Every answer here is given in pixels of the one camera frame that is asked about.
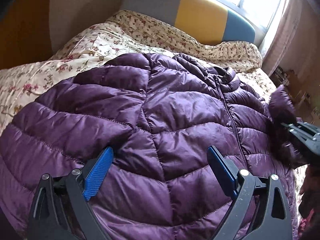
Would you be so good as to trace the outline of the purple quilted down jacket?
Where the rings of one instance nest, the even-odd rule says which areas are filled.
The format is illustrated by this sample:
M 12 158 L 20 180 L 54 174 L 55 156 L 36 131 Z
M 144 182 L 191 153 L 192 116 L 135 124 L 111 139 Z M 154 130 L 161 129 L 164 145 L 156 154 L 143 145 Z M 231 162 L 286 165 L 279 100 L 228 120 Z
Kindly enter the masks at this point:
M 1 135 L 1 209 L 20 234 L 40 177 L 65 176 L 104 148 L 113 164 L 91 200 L 113 239 L 208 239 L 225 215 L 206 152 L 283 185 L 298 237 L 291 146 L 280 137 L 295 109 L 282 87 L 269 102 L 235 71 L 180 54 L 124 54 L 60 81 Z

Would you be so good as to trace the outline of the grey yellow blue headboard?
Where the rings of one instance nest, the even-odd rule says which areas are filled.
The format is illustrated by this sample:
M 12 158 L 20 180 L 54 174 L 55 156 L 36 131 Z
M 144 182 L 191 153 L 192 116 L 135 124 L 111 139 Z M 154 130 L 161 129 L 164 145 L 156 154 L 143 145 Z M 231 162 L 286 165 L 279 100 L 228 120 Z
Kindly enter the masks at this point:
M 255 39 L 253 26 L 217 0 L 121 0 L 120 9 L 139 12 L 172 25 L 201 44 L 253 43 Z

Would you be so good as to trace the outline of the pink striped curtain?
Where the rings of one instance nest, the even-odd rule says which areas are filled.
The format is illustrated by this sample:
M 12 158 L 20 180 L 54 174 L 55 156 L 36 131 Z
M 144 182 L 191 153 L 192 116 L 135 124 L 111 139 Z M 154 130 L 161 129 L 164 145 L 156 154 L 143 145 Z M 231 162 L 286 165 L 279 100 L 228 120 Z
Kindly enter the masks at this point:
M 319 0 L 306 0 L 319 14 Z M 271 75 L 287 52 L 300 23 L 303 0 L 280 0 L 279 7 L 268 28 L 259 51 L 263 58 L 262 70 Z

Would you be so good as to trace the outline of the floral bed quilt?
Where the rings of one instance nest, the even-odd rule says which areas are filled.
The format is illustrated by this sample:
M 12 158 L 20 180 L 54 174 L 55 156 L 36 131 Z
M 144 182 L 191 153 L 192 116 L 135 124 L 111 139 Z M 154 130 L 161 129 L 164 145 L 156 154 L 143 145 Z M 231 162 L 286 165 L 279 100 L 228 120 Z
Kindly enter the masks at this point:
M 263 59 L 249 42 L 200 44 L 185 32 L 137 12 L 122 10 L 73 37 L 49 60 L 1 71 L 1 135 L 15 115 L 60 81 L 99 68 L 124 54 L 184 54 L 203 67 L 232 68 L 240 81 L 269 102 Z

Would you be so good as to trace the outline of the wooden wardrobe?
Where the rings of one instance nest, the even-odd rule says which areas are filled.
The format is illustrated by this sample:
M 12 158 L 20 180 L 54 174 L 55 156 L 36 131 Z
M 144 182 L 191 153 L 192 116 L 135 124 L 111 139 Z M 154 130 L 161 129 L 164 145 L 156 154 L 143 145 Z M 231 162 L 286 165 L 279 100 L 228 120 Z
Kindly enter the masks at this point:
M 13 0 L 1 18 L 1 69 L 49 59 L 50 0 Z

